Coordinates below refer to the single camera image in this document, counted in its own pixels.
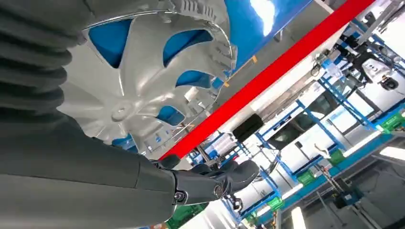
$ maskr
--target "blue panel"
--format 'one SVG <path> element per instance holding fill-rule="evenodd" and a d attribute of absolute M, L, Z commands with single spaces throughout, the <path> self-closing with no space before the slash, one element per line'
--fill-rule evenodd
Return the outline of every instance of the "blue panel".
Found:
<path fill-rule="evenodd" d="M 170 125 L 178 125 L 184 120 L 184 115 L 171 106 L 164 106 L 156 118 Z"/>
<path fill-rule="evenodd" d="M 181 85 L 191 85 L 203 88 L 210 88 L 211 76 L 199 71 L 189 70 L 184 72 L 177 79 L 176 87 Z"/>
<path fill-rule="evenodd" d="M 89 37 L 94 46 L 114 68 L 121 63 L 131 21 L 117 21 L 90 29 Z"/>
<path fill-rule="evenodd" d="M 213 81 L 212 86 L 213 86 L 213 88 L 215 88 L 215 89 L 219 89 L 220 87 L 222 87 L 223 84 L 224 84 L 224 83 L 222 82 L 222 80 L 220 80 L 219 78 L 216 78 L 216 79 Z"/>
<path fill-rule="evenodd" d="M 239 69 L 312 0 L 225 0 Z"/>

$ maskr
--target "black component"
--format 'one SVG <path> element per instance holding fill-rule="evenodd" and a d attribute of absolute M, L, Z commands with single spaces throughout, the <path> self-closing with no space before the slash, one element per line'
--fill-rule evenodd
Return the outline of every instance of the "black component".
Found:
<path fill-rule="evenodd" d="M 155 161 L 155 163 L 157 164 L 158 168 L 173 169 L 180 163 L 180 158 L 179 156 L 172 154 L 165 157 L 163 160 Z"/>
<path fill-rule="evenodd" d="M 368 27 L 371 27 L 371 25 L 374 24 L 374 22 L 375 22 L 375 20 L 376 20 L 376 18 L 375 18 L 375 16 L 374 16 L 373 12 L 368 12 L 368 13 L 365 15 L 364 18 L 367 20 L 366 25 L 367 25 Z"/>
<path fill-rule="evenodd" d="M 338 209 L 353 205 L 364 196 L 358 188 L 348 186 L 343 179 L 338 178 L 335 181 L 343 189 L 343 191 L 335 190 L 332 195 L 334 197 L 333 203 Z"/>
<path fill-rule="evenodd" d="M 253 114 L 246 121 L 240 124 L 232 133 L 238 142 L 244 142 L 264 125 L 262 118 L 258 114 Z"/>
<path fill-rule="evenodd" d="M 384 89 L 386 89 L 387 91 L 392 91 L 395 90 L 396 88 L 398 88 L 399 83 L 398 81 L 396 81 L 395 79 L 391 78 L 391 77 L 387 77 L 384 81 L 382 81 L 381 83 L 381 87 L 383 87 Z"/>
<path fill-rule="evenodd" d="M 245 161 L 236 168 L 230 166 L 227 170 L 212 171 L 196 174 L 205 170 L 205 166 L 196 166 L 193 173 L 188 171 L 173 171 L 176 178 L 176 191 L 186 193 L 179 205 L 198 204 L 217 200 L 222 196 L 233 194 L 247 187 L 258 175 L 259 167 L 253 161 Z"/>
<path fill-rule="evenodd" d="M 302 148 L 302 144 L 301 144 L 300 141 L 297 141 L 297 142 L 295 143 L 295 146 L 298 147 L 299 149 Z"/>
<path fill-rule="evenodd" d="M 346 35 L 341 35 L 341 40 L 344 41 L 346 44 L 348 44 L 351 48 L 356 49 L 359 44 L 358 44 L 358 39 L 355 38 L 353 35 L 351 36 L 346 36 Z"/>

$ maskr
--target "cable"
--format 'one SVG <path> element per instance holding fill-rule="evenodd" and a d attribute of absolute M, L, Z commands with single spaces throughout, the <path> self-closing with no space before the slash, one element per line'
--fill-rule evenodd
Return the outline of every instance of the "cable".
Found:
<path fill-rule="evenodd" d="M 320 65 L 315 62 L 315 63 L 314 63 L 314 66 L 312 67 L 310 73 L 311 73 L 311 75 L 312 75 L 313 77 L 317 77 L 317 76 L 319 75 L 319 72 L 320 72 Z"/>
<path fill-rule="evenodd" d="M 403 95 L 403 96 L 405 96 L 405 94 L 404 94 L 404 93 L 402 93 L 402 92 L 399 92 L 399 91 L 397 91 L 397 90 L 394 90 L 394 92 L 396 92 L 396 93 L 398 93 L 398 94 L 400 94 L 400 95 Z"/>

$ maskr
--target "blue metal frame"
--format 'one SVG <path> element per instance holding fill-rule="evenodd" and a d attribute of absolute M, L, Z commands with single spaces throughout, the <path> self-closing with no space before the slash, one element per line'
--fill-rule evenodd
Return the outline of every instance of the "blue metal frame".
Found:
<path fill-rule="evenodd" d="M 308 114 L 308 116 L 328 135 L 328 137 L 340 148 L 346 150 L 346 147 L 337 139 L 333 134 L 322 124 L 322 122 L 315 117 L 312 112 L 299 100 L 296 100 L 298 106 L 300 106 L 304 112 Z"/>
<path fill-rule="evenodd" d="M 224 134 L 225 133 L 220 132 L 219 135 L 214 140 L 212 140 L 211 142 L 209 142 L 207 145 L 204 146 L 204 150 L 206 150 L 208 147 L 212 146 L 212 144 L 214 144 L 214 142 L 216 142 Z"/>
<path fill-rule="evenodd" d="M 280 197 L 281 195 L 278 190 L 278 186 L 275 183 L 275 181 L 273 180 L 273 178 L 271 178 L 271 176 L 266 173 L 266 171 L 263 167 L 260 167 L 259 173 L 265 179 L 265 181 L 268 183 L 268 185 L 270 185 L 271 189 L 276 193 L 276 196 Z"/>
<path fill-rule="evenodd" d="M 271 145 L 263 138 L 263 136 L 259 133 L 255 133 L 256 137 L 260 140 L 260 142 L 263 144 L 263 146 L 267 149 L 273 149 Z"/>
<path fill-rule="evenodd" d="M 378 117 L 377 119 L 374 120 L 375 124 L 381 124 L 381 123 L 385 122 L 393 114 L 398 113 L 402 109 L 405 109 L 405 99 L 398 102 L 390 110 L 381 114 L 380 117 Z M 352 166 L 354 163 L 356 163 L 361 158 L 368 156 L 374 149 L 378 148 L 378 146 L 380 146 L 381 144 L 384 144 L 384 143 L 390 141 L 393 137 L 394 137 L 393 135 L 381 135 L 381 136 L 375 138 L 374 140 L 372 140 L 368 144 L 366 144 L 364 147 L 360 148 L 359 150 L 354 152 L 352 155 L 347 157 L 346 160 L 342 161 L 337 166 L 330 168 L 329 174 L 332 177 L 338 175 L 341 171 L 349 168 L 350 166 Z M 317 187 L 325 184 L 326 182 L 327 182 L 327 180 L 324 175 L 317 177 L 314 182 L 303 187 L 297 193 L 295 193 L 294 195 L 287 198 L 285 200 L 285 203 L 284 203 L 284 206 L 282 207 L 282 209 L 287 209 L 290 206 L 294 205 L 296 202 L 298 202 L 303 197 L 305 197 L 309 193 L 313 192 Z M 259 217 L 258 223 L 266 224 L 267 222 L 269 222 L 272 219 L 272 217 L 273 217 L 273 212 L 269 211 Z"/>
<path fill-rule="evenodd" d="M 331 94 L 335 97 L 336 101 L 340 105 L 342 105 L 357 121 L 359 121 L 362 125 L 363 123 L 366 123 L 367 126 L 372 127 L 373 129 L 376 129 L 375 125 L 368 120 L 367 117 L 365 117 L 359 110 L 357 110 L 345 97 L 342 95 L 339 90 L 337 90 L 329 81 L 327 81 L 325 78 L 321 77 L 318 80 L 319 84 L 325 88 L 325 90 L 330 91 Z"/>

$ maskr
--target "metal rack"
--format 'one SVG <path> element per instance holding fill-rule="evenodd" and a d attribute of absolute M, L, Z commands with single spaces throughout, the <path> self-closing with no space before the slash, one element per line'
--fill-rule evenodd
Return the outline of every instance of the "metal rack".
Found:
<path fill-rule="evenodd" d="M 326 79 L 325 77 L 321 77 L 321 79 L 318 81 L 318 83 L 327 91 L 331 92 L 333 97 L 336 99 L 336 101 L 346 110 L 348 113 L 353 116 L 360 124 L 363 126 L 366 126 L 368 129 L 376 129 L 378 123 L 373 123 L 366 116 L 364 116 L 356 107 L 354 107 L 348 100 L 345 98 L 345 96 L 337 90 L 330 82 L 331 78 Z M 268 134 L 270 131 L 272 131 L 274 128 L 281 126 L 284 122 L 286 122 L 290 116 L 297 111 L 299 108 L 302 108 L 304 112 L 307 113 L 307 115 L 318 125 L 323 132 L 327 134 L 327 136 L 334 142 L 334 145 L 329 148 L 330 152 L 335 151 L 336 149 L 340 149 L 342 151 L 346 150 L 346 147 L 344 144 L 339 141 L 328 129 L 327 127 L 321 122 L 320 119 L 318 119 L 316 116 L 312 114 L 312 112 L 299 100 L 296 100 L 297 107 L 295 107 L 292 111 L 290 111 L 288 114 L 286 114 L 283 118 L 281 118 L 277 123 L 275 123 L 273 126 L 271 126 L 268 130 L 263 132 L 263 134 L 260 133 L 255 133 L 255 136 L 259 139 L 259 141 L 263 144 L 263 147 L 268 148 L 268 149 L 275 149 L 271 144 L 269 144 L 265 139 L 264 135 Z M 303 167 L 298 169 L 296 172 L 292 172 L 291 169 L 282 161 L 282 159 L 275 155 L 275 160 L 280 164 L 280 166 L 285 170 L 285 172 L 290 176 L 290 178 L 298 183 L 297 181 L 297 174 L 300 174 L 302 172 L 307 171 L 311 167 L 319 167 L 318 163 L 322 161 L 324 158 L 322 156 L 317 156 L 313 159 L 309 159 L 308 163 L 305 164 Z M 280 198 L 281 194 L 278 190 L 277 184 L 274 182 L 274 180 L 270 177 L 269 174 L 266 173 L 266 171 L 261 167 L 260 168 L 260 175 L 264 178 L 264 180 L 268 183 L 268 185 L 272 188 L 272 192 L 266 195 L 264 198 L 260 199 L 258 202 L 250 206 L 248 209 L 243 211 L 240 216 L 235 216 L 235 219 L 237 222 L 240 222 L 242 219 L 248 217 L 264 205 L 266 205 L 268 202 L 273 200 L 274 198 Z"/>

